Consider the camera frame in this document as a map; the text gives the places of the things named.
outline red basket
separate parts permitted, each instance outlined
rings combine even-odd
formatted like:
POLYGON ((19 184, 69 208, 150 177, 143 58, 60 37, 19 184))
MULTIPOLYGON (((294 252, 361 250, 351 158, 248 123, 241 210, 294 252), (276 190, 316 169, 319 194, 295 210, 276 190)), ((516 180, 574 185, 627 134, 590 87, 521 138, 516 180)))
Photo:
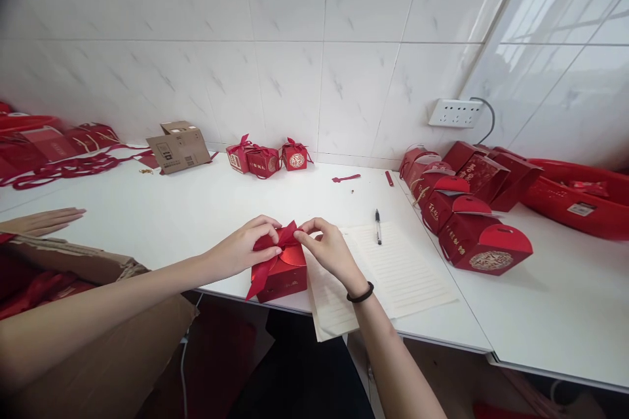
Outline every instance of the red basket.
POLYGON ((609 170, 528 159, 544 169, 522 203, 558 223, 610 240, 629 240, 629 177, 609 170), (607 182, 609 198, 582 193, 562 185, 570 180, 607 182))

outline black pen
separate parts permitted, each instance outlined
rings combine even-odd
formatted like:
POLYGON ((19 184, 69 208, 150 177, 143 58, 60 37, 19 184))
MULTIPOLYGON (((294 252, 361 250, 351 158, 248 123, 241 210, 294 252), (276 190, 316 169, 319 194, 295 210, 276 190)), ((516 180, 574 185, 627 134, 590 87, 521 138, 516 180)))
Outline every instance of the black pen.
POLYGON ((375 211, 375 227, 376 227, 375 236, 378 238, 378 245, 382 246, 382 231, 380 230, 380 213, 378 213, 377 209, 375 211))

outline hand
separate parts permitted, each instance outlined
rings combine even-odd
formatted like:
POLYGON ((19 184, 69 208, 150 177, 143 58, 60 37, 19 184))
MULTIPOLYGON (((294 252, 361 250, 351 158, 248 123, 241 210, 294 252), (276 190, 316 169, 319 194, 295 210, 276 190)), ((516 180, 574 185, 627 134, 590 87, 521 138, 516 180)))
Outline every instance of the hand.
POLYGON ((198 286, 229 278, 280 254, 282 250, 277 246, 253 250, 256 241, 266 234, 277 244, 279 237, 275 228, 279 227, 282 225, 273 218, 260 215, 206 253, 189 259, 194 266, 195 280, 200 282, 198 286))
POLYGON ((84 209, 64 208, 45 211, 0 223, 0 231, 17 232, 28 236, 45 236, 67 227, 72 221, 83 217, 84 209))
POLYGON ((295 239, 315 256, 323 268, 339 279, 351 297, 359 297, 367 292, 367 279, 356 265, 336 226, 325 219, 314 218, 300 227, 301 231, 295 231, 295 239), (308 235, 319 231, 323 234, 314 239, 308 235))

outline lined paper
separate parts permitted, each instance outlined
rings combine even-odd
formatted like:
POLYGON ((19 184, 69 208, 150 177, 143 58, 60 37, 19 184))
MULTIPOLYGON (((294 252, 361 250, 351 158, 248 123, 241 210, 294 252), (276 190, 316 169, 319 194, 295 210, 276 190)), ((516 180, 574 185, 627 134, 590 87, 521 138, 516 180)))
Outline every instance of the lined paper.
MULTIPOLYGON (((390 319, 457 299, 394 223, 382 223, 381 231, 383 244, 379 246, 373 225, 341 229, 356 264, 373 283, 390 319)), ((312 256, 308 260, 308 277, 317 340, 322 342, 358 329, 354 308, 346 299, 347 291, 312 256)))

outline white tile wall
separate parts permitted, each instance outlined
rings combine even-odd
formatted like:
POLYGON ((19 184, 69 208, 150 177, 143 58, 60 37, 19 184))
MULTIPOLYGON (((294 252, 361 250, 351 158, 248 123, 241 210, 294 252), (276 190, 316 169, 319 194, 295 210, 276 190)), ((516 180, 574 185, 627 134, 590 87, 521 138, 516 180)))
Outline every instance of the white tile wall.
MULTIPOLYGON (((5 0, 0 99, 129 142, 184 118, 215 149, 290 136, 319 162, 395 168, 413 143, 485 134, 488 115, 426 123, 463 89, 503 1, 5 0)), ((496 108, 487 143, 622 164, 628 2, 522 0, 465 86, 496 108)))

